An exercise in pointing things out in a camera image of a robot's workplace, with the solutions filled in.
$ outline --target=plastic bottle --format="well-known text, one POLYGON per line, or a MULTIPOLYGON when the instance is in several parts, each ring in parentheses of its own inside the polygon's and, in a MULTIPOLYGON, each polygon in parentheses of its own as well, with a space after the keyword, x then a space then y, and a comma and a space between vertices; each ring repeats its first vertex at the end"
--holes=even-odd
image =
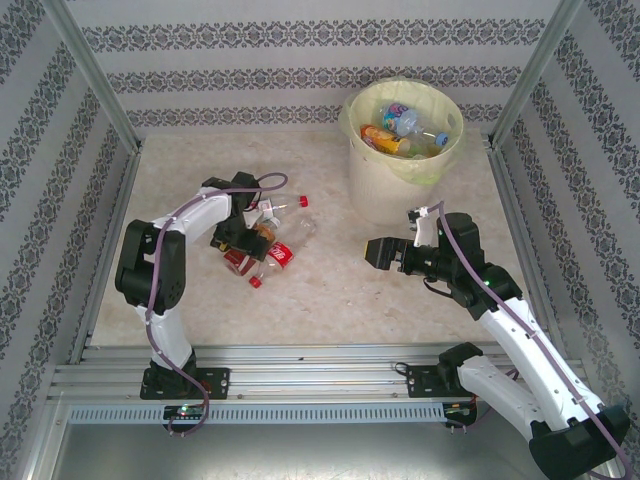
MULTIPOLYGON (((254 225, 254 229, 258 230, 259 235, 267 239, 269 245, 276 240, 275 231, 280 227, 280 220, 276 217, 263 220, 262 222, 254 225)), ((239 252, 233 248, 230 248, 223 256, 223 261, 228 270, 234 274, 242 277, 246 275, 249 270, 256 264, 256 260, 248 255, 239 252)))
POLYGON ((402 138, 387 130, 373 126, 363 125, 360 127, 360 136, 364 142, 374 150, 398 157, 412 158, 416 155, 427 156, 425 146, 411 141, 409 138, 402 138))
POLYGON ((380 109, 380 125, 413 143, 424 142, 444 147, 449 135, 441 131, 428 117, 401 103, 386 104, 380 109))
POLYGON ((305 195, 278 194, 271 195, 269 198, 260 200, 257 208, 262 212, 262 218, 269 220, 274 217, 281 219, 285 215, 289 215, 291 212, 295 212, 300 208, 306 208, 308 206, 309 200, 305 195))
POLYGON ((315 230, 316 224, 307 216, 287 225, 287 229, 282 232, 281 240, 271 246, 267 258, 260 263, 258 271, 249 279, 251 286, 260 288, 265 278, 284 270, 315 230))

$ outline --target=blue bottle label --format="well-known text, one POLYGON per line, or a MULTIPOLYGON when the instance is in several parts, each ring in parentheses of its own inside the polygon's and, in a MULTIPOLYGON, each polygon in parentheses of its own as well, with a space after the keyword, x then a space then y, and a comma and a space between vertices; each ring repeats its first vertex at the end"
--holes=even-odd
POLYGON ((382 117, 382 126, 396 133, 398 128, 397 121, 407 110, 409 110, 409 107, 405 107, 400 103, 392 103, 382 117))

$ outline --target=red bottle label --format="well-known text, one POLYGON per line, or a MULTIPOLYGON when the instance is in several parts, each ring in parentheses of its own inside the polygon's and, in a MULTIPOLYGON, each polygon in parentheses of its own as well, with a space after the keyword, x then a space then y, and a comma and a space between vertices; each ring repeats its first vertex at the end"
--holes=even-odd
POLYGON ((269 249, 269 255, 280 264, 282 268, 286 267, 293 260, 293 252, 289 250, 285 244, 276 242, 269 249))

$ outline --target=black bracket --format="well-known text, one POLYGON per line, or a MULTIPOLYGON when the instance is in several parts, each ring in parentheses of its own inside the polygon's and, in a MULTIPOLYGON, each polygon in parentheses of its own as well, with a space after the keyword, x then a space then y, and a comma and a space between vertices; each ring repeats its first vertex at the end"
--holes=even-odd
MULTIPOLYGON (((181 375, 153 361, 151 367, 144 371, 140 398, 142 400, 200 400, 202 392, 181 375)), ((226 400, 229 393, 231 370, 228 368, 196 367, 195 353, 182 368, 187 374, 202 385, 211 400, 226 400)))
POLYGON ((404 373, 409 398, 473 397, 462 387, 447 386, 437 365, 409 365, 404 373))

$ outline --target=patterned wallpaper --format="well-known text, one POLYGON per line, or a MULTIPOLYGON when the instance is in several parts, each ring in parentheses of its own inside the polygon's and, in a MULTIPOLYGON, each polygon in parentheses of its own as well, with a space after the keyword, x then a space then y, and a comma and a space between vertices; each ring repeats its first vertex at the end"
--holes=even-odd
POLYGON ((636 473, 639 40, 632 2, 586 2, 503 146, 565 348, 608 403, 627 408, 636 473))
POLYGON ((404 75, 490 131, 557 1, 70 1, 138 134, 333 129, 404 75))
POLYGON ((65 363, 128 155, 42 6, 0 7, 0 479, 65 363))

